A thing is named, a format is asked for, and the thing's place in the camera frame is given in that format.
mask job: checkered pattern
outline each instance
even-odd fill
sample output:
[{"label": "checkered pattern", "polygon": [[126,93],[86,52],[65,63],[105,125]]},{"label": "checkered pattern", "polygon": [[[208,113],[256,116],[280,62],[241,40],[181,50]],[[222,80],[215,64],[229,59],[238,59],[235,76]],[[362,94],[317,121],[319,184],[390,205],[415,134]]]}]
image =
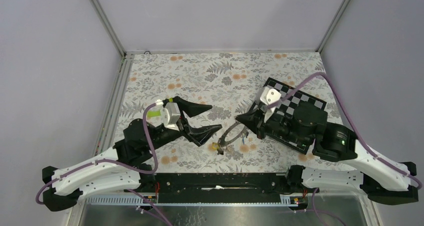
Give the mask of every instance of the checkered pattern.
[{"label": "checkered pattern", "polygon": [[[275,79],[272,78],[268,78],[268,80],[265,82],[265,86],[270,86],[276,90],[278,90],[281,93],[281,96],[284,97],[285,95],[287,95],[289,92],[291,92],[294,88],[286,85],[282,82],[279,82]],[[277,108],[275,109],[275,113],[276,114],[280,114],[280,115],[286,115],[287,117],[291,118],[293,117],[293,113],[296,109],[296,107],[299,105],[300,102],[302,101],[306,101],[309,102],[311,104],[313,104],[314,106],[318,107],[321,110],[324,110],[324,108],[326,107],[326,102],[318,99],[314,96],[311,96],[303,91],[297,91],[293,96],[291,96],[289,99],[285,100],[283,103],[279,104],[277,106]],[[253,109],[255,107],[255,103],[253,103],[253,105],[251,106],[250,109]],[[277,135],[269,135],[271,138],[293,148],[294,150],[306,154],[308,152],[309,146],[303,146],[303,145],[298,145],[294,142],[290,142],[284,139],[281,139],[279,136]]]}]

